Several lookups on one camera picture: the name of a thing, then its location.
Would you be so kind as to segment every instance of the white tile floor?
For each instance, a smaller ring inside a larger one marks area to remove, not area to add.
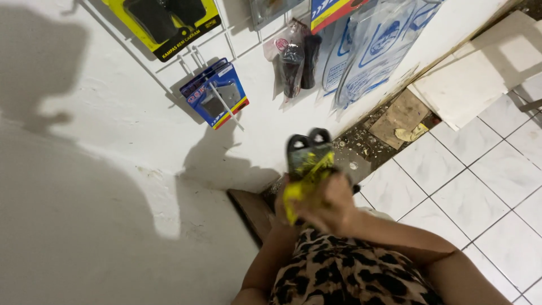
[[[445,123],[361,182],[358,206],[462,249],[515,305],[542,305],[542,113],[508,96],[459,132]]]

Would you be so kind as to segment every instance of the yellow brake pad package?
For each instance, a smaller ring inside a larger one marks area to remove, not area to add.
[[[102,0],[161,62],[221,24],[213,0]]]

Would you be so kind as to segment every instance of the leopard print shirt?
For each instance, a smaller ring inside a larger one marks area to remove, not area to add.
[[[437,305],[441,298],[404,255],[304,230],[279,271],[271,305]]]

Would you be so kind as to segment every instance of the person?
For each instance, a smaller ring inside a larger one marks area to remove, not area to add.
[[[292,202],[314,228],[287,224],[282,192],[232,305],[511,304],[444,238],[356,208],[343,173]]]

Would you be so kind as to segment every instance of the wooden board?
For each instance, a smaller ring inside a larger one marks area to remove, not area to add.
[[[395,136],[395,129],[413,130],[428,113],[429,108],[427,106],[410,90],[404,90],[391,104],[386,113],[369,129],[369,132],[389,146],[399,149],[404,141]]]
[[[258,194],[243,190],[229,189],[228,194],[247,217],[254,233],[264,242],[275,218],[267,203]]]

